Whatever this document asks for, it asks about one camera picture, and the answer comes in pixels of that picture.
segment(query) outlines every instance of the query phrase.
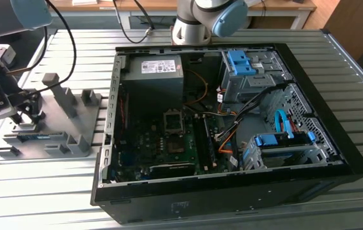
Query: power supply label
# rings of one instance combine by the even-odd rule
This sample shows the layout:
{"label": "power supply label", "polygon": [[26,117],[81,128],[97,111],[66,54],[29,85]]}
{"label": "power supply label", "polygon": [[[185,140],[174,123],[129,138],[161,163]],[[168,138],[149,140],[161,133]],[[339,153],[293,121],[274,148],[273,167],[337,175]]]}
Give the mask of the power supply label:
{"label": "power supply label", "polygon": [[176,72],[174,60],[144,61],[141,63],[141,73],[168,73]]}

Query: yellow wire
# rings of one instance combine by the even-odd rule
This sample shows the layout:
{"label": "yellow wire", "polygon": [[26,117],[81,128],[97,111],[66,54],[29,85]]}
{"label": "yellow wire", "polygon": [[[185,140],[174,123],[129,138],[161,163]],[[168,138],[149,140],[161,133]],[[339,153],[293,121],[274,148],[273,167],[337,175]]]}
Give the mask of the yellow wire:
{"label": "yellow wire", "polygon": [[190,101],[190,102],[185,102],[185,103],[184,103],[184,104],[189,105],[189,104],[193,104],[193,103],[196,103],[196,102],[198,102],[198,101],[201,101],[201,100],[204,99],[204,97],[206,96],[208,87],[206,87],[206,82],[205,82],[204,78],[202,78],[196,72],[193,72],[193,71],[189,70],[189,69],[185,69],[185,71],[193,73],[193,74],[196,75],[196,77],[200,78],[200,80],[201,80],[202,83],[204,83],[204,87],[205,87],[205,91],[204,91],[204,93],[202,93],[202,96],[201,96],[198,99],[196,99],[196,100],[193,100],[193,101]]}

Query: black cable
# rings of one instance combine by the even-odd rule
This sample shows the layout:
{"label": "black cable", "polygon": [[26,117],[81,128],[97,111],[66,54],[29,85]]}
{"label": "black cable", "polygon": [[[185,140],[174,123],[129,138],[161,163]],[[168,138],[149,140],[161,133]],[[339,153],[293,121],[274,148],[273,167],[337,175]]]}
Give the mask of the black cable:
{"label": "black cable", "polygon": [[262,3],[262,12],[260,13],[260,20],[258,20],[258,24],[261,25],[266,15],[266,6],[265,6],[264,0],[260,0],[260,2]]}
{"label": "black cable", "polygon": [[145,10],[144,10],[142,6],[140,5],[138,1],[137,1],[137,0],[133,0],[133,1],[134,1],[136,5],[137,5],[140,11],[142,12],[142,15],[145,16],[145,19],[146,19],[148,22],[149,22],[150,29],[153,30],[153,29],[154,29],[154,25],[153,25],[153,22],[150,21],[150,17],[149,17],[149,15],[148,15],[148,13],[145,12]]}
{"label": "black cable", "polygon": [[270,87],[265,88],[257,95],[254,95],[253,98],[250,98],[246,101],[246,103],[244,104],[244,106],[237,111],[237,114],[234,115],[232,125],[228,127],[228,129],[225,131],[222,131],[220,134],[217,134],[217,138],[220,138],[221,136],[224,136],[225,133],[230,132],[232,129],[238,126],[238,124],[240,124],[240,122],[242,120],[241,116],[244,114],[246,114],[250,110],[253,110],[258,106],[262,97],[268,93],[270,93],[272,91],[278,90],[278,89],[284,89],[287,87],[287,85],[288,85],[288,83],[280,83],[280,84],[277,84],[274,86],[270,86]]}
{"label": "black cable", "polygon": [[150,22],[150,18],[149,18],[149,16],[148,16],[148,13],[145,12],[145,10],[144,10],[144,8],[141,7],[141,5],[138,4],[138,2],[134,0],[134,3],[136,3],[136,5],[137,5],[137,7],[140,8],[140,10],[141,10],[144,16],[146,17],[148,22],[149,22],[149,25],[150,25],[149,29],[145,31],[144,37],[142,37],[138,41],[134,42],[133,40],[130,40],[130,38],[129,38],[128,35],[125,34],[125,31],[124,31],[124,28],[122,28],[122,25],[121,25],[121,19],[120,19],[120,15],[118,15],[118,10],[117,10],[116,1],[114,1],[114,0],[112,0],[112,1],[113,1],[114,9],[116,9],[116,16],[117,16],[118,26],[120,26],[122,35],[124,35],[125,39],[128,39],[128,41],[129,41],[130,43],[138,44],[140,42],[144,41],[144,39],[145,39],[146,36],[149,35],[150,30],[154,28],[153,23]]}
{"label": "black cable", "polygon": [[6,75],[14,75],[14,74],[30,71],[40,64],[40,62],[41,62],[41,60],[44,58],[44,55],[45,55],[46,44],[48,44],[48,29],[46,29],[46,26],[44,26],[42,28],[44,28],[44,49],[42,49],[42,52],[41,52],[41,55],[40,55],[38,59],[36,60],[34,64],[30,67],[12,70],[12,71],[9,71],[6,73]]}
{"label": "black cable", "polygon": [[53,87],[61,85],[65,81],[68,81],[68,79],[70,78],[70,76],[72,76],[72,74],[73,74],[73,70],[74,70],[74,66],[76,66],[76,44],[74,44],[74,39],[73,39],[73,35],[72,35],[72,32],[70,32],[70,28],[69,28],[69,26],[68,26],[68,23],[66,23],[66,21],[65,21],[62,15],[61,15],[58,9],[54,7],[54,5],[52,4],[52,2],[50,2],[49,0],[45,0],[45,2],[48,3],[48,5],[50,6],[50,8],[53,9],[54,13],[58,15],[58,18],[60,18],[60,20],[61,20],[61,23],[64,24],[65,29],[66,29],[68,34],[69,34],[70,43],[72,43],[72,50],[73,50],[72,67],[70,67],[70,71],[69,71],[69,73],[68,73],[68,76],[65,77],[64,80],[61,80],[60,82],[54,83],[53,85],[49,85],[48,87],[42,88],[41,90],[37,90],[37,91],[29,93],[29,94],[26,95],[26,97],[29,97],[29,96],[32,96],[32,95],[34,95],[34,94],[38,94],[40,92],[44,92],[44,91],[52,89]]}
{"label": "black cable", "polygon": [[233,171],[238,171],[241,159],[240,159],[240,154],[238,154],[236,133],[232,134],[230,139],[229,139],[229,143],[230,143],[232,157],[237,160],[237,167]]}

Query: white table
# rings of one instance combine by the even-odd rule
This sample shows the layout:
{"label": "white table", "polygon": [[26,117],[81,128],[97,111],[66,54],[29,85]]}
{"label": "white table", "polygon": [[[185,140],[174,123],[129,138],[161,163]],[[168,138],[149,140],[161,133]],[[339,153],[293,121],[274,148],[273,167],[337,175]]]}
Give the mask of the white table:
{"label": "white table", "polygon": [[[116,46],[129,46],[120,30],[73,30],[77,67],[62,87],[94,89],[106,96]],[[140,38],[144,30],[132,30]],[[214,43],[287,43],[324,100],[363,154],[363,71],[344,53],[332,36],[320,31],[244,30]],[[140,45],[169,45],[169,31],[158,30]],[[49,39],[41,65],[25,73],[24,87],[42,87],[38,73],[57,72],[62,78],[70,68],[72,47],[60,30]],[[157,229],[200,226],[213,229],[363,229],[363,179],[344,184],[307,203],[224,213],[182,221],[156,221],[120,226],[98,208],[89,205],[96,151],[102,141],[106,98],[94,128],[93,153],[77,159],[0,161],[0,229]]]}

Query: motherboard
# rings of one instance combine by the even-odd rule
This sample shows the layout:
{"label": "motherboard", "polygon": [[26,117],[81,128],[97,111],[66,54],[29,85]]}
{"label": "motherboard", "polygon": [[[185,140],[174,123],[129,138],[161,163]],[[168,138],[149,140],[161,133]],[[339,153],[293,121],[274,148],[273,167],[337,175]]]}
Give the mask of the motherboard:
{"label": "motherboard", "polygon": [[218,127],[212,115],[182,115],[168,110],[129,123],[120,140],[118,181],[226,172],[226,160],[216,154],[213,135]]}

